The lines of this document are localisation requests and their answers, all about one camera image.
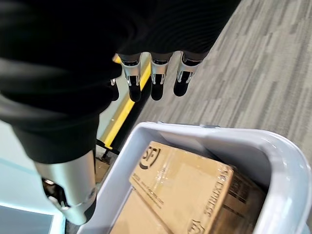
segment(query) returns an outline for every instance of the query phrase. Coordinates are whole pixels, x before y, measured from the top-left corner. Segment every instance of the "black fingertip pad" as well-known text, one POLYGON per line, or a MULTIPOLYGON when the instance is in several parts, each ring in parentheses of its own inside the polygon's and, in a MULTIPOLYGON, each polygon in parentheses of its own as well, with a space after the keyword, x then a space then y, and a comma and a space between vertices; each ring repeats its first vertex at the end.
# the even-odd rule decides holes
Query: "black fingertip pad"
POLYGON ((151 97, 153 100, 158 101, 161 99, 163 94, 164 85, 163 84, 152 84, 151 97))
POLYGON ((119 91, 118 91, 118 86, 117 83, 115 83, 114 85, 111 86, 111 89, 113 91, 113 97, 112 97, 112 101, 116 101, 119 98, 119 91))
POLYGON ((178 97, 185 95, 188 86, 189 86, 188 83, 182 83, 176 80, 174 86, 174 94, 178 97))
POLYGON ((86 216, 86 223, 89 222, 89 220, 92 218, 94 211, 96 210, 97 206, 97 198, 94 200, 92 205, 84 212, 84 215, 86 216))
POLYGON ((141 99, 140 86, 136 86, 136 85, 129 86, 129 96, 130 96, 130 99, 134 102, 140 101, 141 99))

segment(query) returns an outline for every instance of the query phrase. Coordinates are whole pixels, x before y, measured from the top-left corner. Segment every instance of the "black fabric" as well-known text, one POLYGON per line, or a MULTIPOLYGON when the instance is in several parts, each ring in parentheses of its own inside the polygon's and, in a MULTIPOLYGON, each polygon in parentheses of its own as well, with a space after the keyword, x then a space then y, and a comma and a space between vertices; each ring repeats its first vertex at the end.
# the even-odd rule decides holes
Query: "black fabric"
POLYGON ((107 82, 121 74, 116 52, 207 52, 238 3, 0 0, 0 119, 34 161, 82 156, 98 127, 85 122, 114 98, 107 82))
POLYGON ((13 127, 27 155, 35 162, 53 164, 77 159, 96 145, 98 116, 73 126, 46 131, 13 127))

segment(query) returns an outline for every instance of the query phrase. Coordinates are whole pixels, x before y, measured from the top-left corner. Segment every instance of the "robotic finger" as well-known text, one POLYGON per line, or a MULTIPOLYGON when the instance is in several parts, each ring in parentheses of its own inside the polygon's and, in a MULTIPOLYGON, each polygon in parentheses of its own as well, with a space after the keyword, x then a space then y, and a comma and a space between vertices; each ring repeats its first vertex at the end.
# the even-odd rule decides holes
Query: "robotic finger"
POLYGON ((198 69, 199 64, 207 55, 208 52, 202 54, 181 52, 174 86, 174 93, 176 96, 181 97, 186 93, 191 78, 198 69))
POLYGON ((170 58, 173 53, 151 53, 152 99, 160 100, 163 93, 165 78, 170 58))
POLYGON ((129 96, 132 101, 138 102, 141 99, 141 53, 135 55, 119 54, 119 57, 129 86, 129 96))

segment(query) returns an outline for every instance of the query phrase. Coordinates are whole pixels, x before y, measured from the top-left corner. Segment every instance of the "striped carpet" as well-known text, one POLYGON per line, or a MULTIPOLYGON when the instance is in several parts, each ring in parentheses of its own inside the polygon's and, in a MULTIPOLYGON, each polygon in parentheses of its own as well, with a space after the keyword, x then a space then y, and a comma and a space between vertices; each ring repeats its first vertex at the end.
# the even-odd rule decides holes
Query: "striped carpet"
POLYGON ((173 94, 176 53, 162 100, 150 98, 137 122, 265 129, 292 140, 312 163, 311 58, 311 0, 243 0, 187 94, 173 94))

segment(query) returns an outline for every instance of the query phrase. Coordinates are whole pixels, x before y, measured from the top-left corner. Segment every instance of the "sf express logo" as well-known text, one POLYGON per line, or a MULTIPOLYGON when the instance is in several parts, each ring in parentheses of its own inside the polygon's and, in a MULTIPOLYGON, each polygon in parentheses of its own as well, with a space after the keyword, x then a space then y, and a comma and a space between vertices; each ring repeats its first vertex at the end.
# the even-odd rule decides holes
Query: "sf express logo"
POLYGON ((149 169, 158 158, 159 153, 160 148, 153 148, 152 146, 149 146, 148 149, 145 151, 144 156, 141 158, 139 164, 140 168, 144 170, 149 169))

